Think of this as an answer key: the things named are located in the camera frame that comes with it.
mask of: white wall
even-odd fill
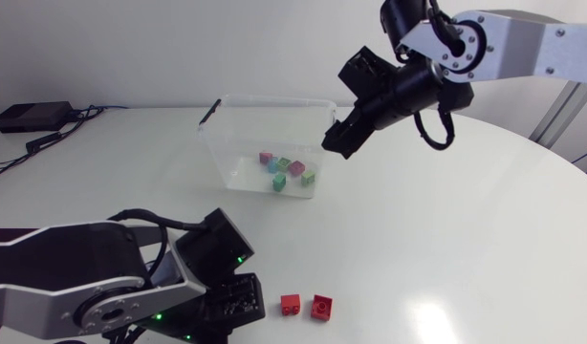
[[[209,105],[226,93],[351,104],[337,78],[362,45],[393,61],[382,0],[0,0],[0,112],[17,102]],[[587,22],[587,0],[442,0]],[[465,114],[528,136],[565,83],[476,83]],[[541,95],[544,101],[533,101]],[[581,114],[587,130],[587,111]],[[580,134],[569,134],[579,139]],[[585,142],[559,143],[573,158]]]

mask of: green lego brick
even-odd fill
[[[315,172],[309,170],[302,173],[302,186],[307,186],[315,182]]]
[[[276,163],[276,168],[278,168],[279,171],[281,172],[287,172],[287,170],[290,168],[290,165],[292,164],[292,161],[286,158],[281,158],[277,163]]]
[[[277,174],[274,179],[272,180],[272,188],[276,192],[281,192],[285,187],[286,178],[285,175],[282,173]]]

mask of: pink lego brick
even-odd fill
[[[259,161],[262,164],[268,164],[268,161],[272,159],[272,153],[262,152],[259,154]]]
[[[304,163],[302,163],[300,161],[294,161],[290,165],[290,172],[292,173],[292,176],[294,176],[294,177],[301,175],[305,169],[306,169],[306,166],[304,165]]]

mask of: black electronic device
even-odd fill
[[[73,110],[68,101],[15,104],[0,114],[2,133],[57,131]]]
[[[266,316],[254,273],[231,275],[203,296],[137,322],[147,330],[192,343],[228,343],[232,330]]]
[[[208,214],[203,224],[206,231],[188,232],[177,241],[177,249],[200,282],[213,287],[251,257],[253,250],[221,209]]]

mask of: robotic arm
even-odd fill
[[[403,66],[364,47],[340,72],[358,100],[322,145],[345,159],[375,130],[410,115],[431,147],[448,148],[455,137],[450,112],[470,105],[472,81],[541,75],[587,83],[587,25],[523,11],[466,11],[451,18],[436,0],[386,0],[380,21]],[[445,143],[428,136],[419,114],[435,103]]]
[[[119,223],[127,219],[157,226]],[[8,235],[0,230],[0,326],[37,338],[101,333],[129,344],[134,324],[136,336],[150,330],[226,344],[233,329],[265,316],[257,276],[234,273],[253,250],[221,209],[199,224],[132,209],[109,221]],[[140,247],[157,243],[156,260],[145,264]]]

